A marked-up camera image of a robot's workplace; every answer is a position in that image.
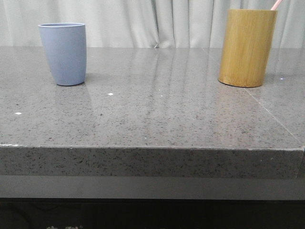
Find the wooden cup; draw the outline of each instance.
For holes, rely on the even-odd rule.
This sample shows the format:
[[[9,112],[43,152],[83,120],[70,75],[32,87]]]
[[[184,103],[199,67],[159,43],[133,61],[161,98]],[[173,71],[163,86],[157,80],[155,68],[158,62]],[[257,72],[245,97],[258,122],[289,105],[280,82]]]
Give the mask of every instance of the wooden cup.
[[[263,84],[277,11],[229,9],[218,80],[237,87]]]

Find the gray trim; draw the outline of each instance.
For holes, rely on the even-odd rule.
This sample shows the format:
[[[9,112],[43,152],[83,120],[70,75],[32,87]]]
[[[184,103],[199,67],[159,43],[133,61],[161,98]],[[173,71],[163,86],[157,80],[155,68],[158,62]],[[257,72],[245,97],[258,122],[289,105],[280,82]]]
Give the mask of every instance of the gray trim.
[[[305,179],[0,176],[0,198],[305,200]]]

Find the speckled stone surface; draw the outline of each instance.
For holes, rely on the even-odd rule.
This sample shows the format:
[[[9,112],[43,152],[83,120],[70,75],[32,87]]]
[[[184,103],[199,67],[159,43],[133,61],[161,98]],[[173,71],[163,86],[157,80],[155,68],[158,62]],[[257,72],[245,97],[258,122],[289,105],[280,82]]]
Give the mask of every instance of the speckled stone surface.
[[[88,48],[86,81],[73,87],[55,84],[42,48],[0,52],[2,175],[302,171],[303,50],[273,50],[264,85],[251,89],[217,81],[219,49]]]

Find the blue cup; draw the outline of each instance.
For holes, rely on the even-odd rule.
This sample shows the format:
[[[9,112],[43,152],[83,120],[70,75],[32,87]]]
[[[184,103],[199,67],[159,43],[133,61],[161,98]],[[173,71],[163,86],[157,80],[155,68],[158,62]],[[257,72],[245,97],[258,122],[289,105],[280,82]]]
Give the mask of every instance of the blue cup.
[[[52,23],[38,27],[56,84],[72,86],[83,83],[87,65],[85,24]]]

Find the white curtain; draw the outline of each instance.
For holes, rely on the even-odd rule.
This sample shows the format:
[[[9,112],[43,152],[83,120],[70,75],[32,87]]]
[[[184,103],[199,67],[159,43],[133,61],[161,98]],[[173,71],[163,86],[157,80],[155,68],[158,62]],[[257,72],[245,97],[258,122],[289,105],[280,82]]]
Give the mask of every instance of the white curtain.
[[[0,0],[0,45],[41,46],[38,24],[83,22],[88,47],[220,48],[226,12],[275,0]],[[283,0],[274,48],[305,45],[305,0]]]

